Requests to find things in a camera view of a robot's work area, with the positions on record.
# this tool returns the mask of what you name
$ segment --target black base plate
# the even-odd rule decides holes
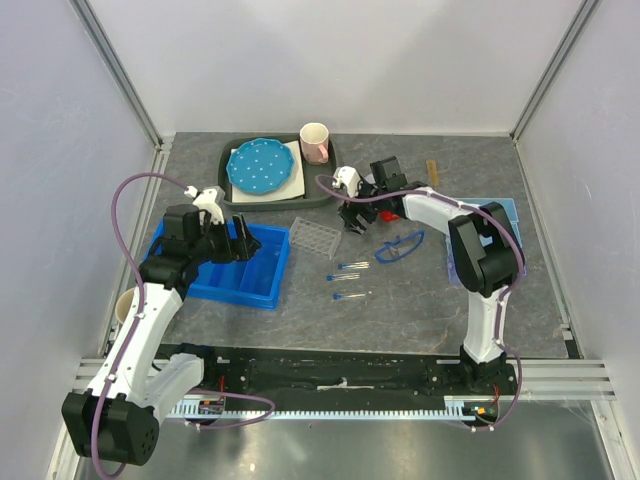
[[[162,345],[158,358],[178,351],[178,345]],[[219,389],[224,377],[225,391],[269,398],[283,411],[441,410],[445,395],[493,396],[493,383],[509,395],[516,385],[508,364],[489,381],[470,383],[454,356],[230,347],[213,347],[211,354],[228,363],[206,362],[203,388]],[[318,390],[343,379],[348,386],[373,388]],[[226,408],[264,405],[228,398]]]

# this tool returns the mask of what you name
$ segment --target pink mug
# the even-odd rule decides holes
[[[311,165],[329,160],[329,129],[321,123],[307,123],[300,129],[302,154]]]

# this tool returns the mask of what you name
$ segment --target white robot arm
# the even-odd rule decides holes
[[[451,235],[456,269],[469,290],[469,319],[461,356],[468,356],[478,369],[497,362],[504,356],[499,344],[502,342],[509,296],[507,289],[517,275],[514,252],[505,248],[504,243],[485,248],[479,236],[493,236],[499,243],[497,232],[492,231],[482,218],[476,218],[473,212],[463,208],[463,202],[437,194],[432,188],[419,183],[408,184],[395,157],[376,162],[371,169],[373,184],[363,179],[353,167],[341,167],[334,173],[332,186],[343,188],[351,198],[360,199],[398,190],[419,190],[424,194],[406,194],[370,203],[347,201],[339,210],[347,229],[363,233],[366,228],[362,220],[372,223],[378,213],[387,211]],[[504,209],[499,204],[486,207],[513,236]]]
[[[62,416],[79,455],[91,455],[92,418],[105,381],[110,380],[99,412],[99,457],[134,465],[148,461],[160,425],[176,403],[202,382],[205,370],[203,358],[179,353],[147,380],[167,325],[197,278],[199,265],[247,261],[261,247],[241,216],[233,217],[236,235],[231,237],[218,205],[219,189],[198,192],[189,187],[186,194],[193,203],[167,209],[164,232],[140,264],[143,310],[137,313],[140,292],[136,289],[129,314],[98,374],[84,393],[69,393],[63,403]],[[136,317],[139,322],[127,341]]]

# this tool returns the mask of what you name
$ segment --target stone surface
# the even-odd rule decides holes
[[[178,134],[165,173],[189,185],[217,183],[224,145],[251,134]],[[566,357],[560,315],[529,210],[515,150],[509,138],[334,135],[339,160],[362,174],[369,163],[396,155],[409,181],[428,181],[426,160],[435,159],[438,191],[454,197],[512,197],[528,275],[512,294],[505,340],[524,356]],[[160,187],[145,245],[168,205],[182,192]],[[290,227],[296,216],[342,228],[339,203],[281,212],[248,212],[248,222]],[[423,244],[408,258],[380,265],[373,253],[384,241],[425,229]],[[359,280],[328,282],[338,263],[368,260]],[[366,298],[332,300],[333,293],[371,292]],[[344,233],[333,261],[292,249],[275,311],[188,298],[165,341],[211,345],[323,350],[375,350],[456,354],[467,325],[467,293],[451,286],[444,237],[423,225],[380,220],[367,233]]]

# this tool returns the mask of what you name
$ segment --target blue bin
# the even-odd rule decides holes
[[[236,238],[233,223],[228,226],[231,238]],[[248,262],[200,265],[188,297],[271,310],[278,306],[280,283],[289,259],[289,229],[249,225],[249,230],[262,244],[253,258]],[[151,244],[163,233],[164,224],[160,222]]]

